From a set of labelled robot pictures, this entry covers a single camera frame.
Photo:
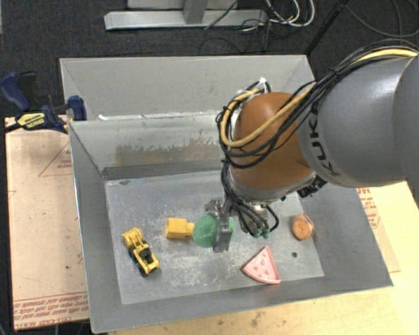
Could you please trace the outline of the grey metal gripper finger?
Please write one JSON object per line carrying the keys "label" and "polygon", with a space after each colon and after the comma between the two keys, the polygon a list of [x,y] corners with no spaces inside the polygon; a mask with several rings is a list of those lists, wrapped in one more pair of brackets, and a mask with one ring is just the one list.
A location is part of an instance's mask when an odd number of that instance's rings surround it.
{"label": "grey metal gripper finger", "polygon": [[205,205],[205,212],[216,219],[224,217],[224,201],[221,198],[211,199]]}
{"label": "grey metal gripper finger", "polygon": [[212,247],[213,251],[215,253],[227,252],[234,232],[235,225],[231,217],[218,218],[216,221],[216,238]]}

